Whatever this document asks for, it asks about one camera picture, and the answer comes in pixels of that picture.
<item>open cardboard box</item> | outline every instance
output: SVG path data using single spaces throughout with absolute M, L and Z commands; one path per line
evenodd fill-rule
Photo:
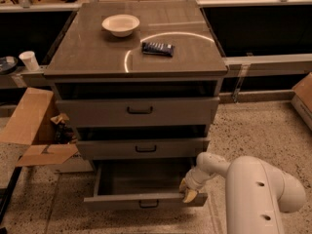
M 0 142 L 29 145 L 17 167 L 48 165 L 54 173 L 92 171 L 75 144 L 54 144 L 56 125 L 50 119 L 57 115 L 53 92 L 27 88 L 0 132 Z
M 295 93 L 292 105 L 312 130 L 312 73 L 309 73 L 292 89 Z

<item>floor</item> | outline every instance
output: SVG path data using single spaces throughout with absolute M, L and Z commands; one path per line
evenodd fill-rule
M 0 131 L 8 118 L 0 118 Z M 0 144 L 0 187 L 6 186 L 26 146 Z M 210 152 L 228 161 L 253 155 L 292 174 L 305 187 L 307 202 L 282 214 L 286 234 L 312 234 L 312 132 L 289 100 L 223 103 L 211 127 Z M 53 174 L 47 167 L 23 168 L 0 227 L 16 233 L 226 234 L 224 179 L 207 182 L 202 208 L 90 212 L 94 174 Z

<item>cup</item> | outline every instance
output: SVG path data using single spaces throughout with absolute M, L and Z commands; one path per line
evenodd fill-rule
M 32 51 L 26 51 L 19 55 L 19 58 L 25 64 L 29 71 L 35 71 L 40 68 L 38 61 L 36 59 L 35 53 Z

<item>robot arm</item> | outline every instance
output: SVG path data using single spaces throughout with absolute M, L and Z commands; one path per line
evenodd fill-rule
M 228 234 L 284 234 L 280 212 L 298 211 L 306 201 L 299 180 L 255 157 L 229 163 L 203 152 L 196 164 L 180 185 L 183 202 L 192 201 L 207 180 L 223 176 Z

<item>black handle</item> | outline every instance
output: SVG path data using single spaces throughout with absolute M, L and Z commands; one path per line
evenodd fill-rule
M 146 203 L 146 202 L 140 200 L 140 201 L 138 201 L 138 205 L 139 205 L 140 208 L 143 208 L 143 209 L 157 208 L 158 205 L 159 205 L 159 201 L 157 199 L 155 202 Z
M 153 107 L 150 106 L 147 109 L 133 109 L 130 108 L 129 106 L 127 107 L 127 112 L 129 114 L 151 114 L 153 112 Z
M 156 152 L 157 150 L 157 145 L 155 144 L 153 147 L 148 148 L 148 147 L 138 147 L 136 145 L 136 152 Z

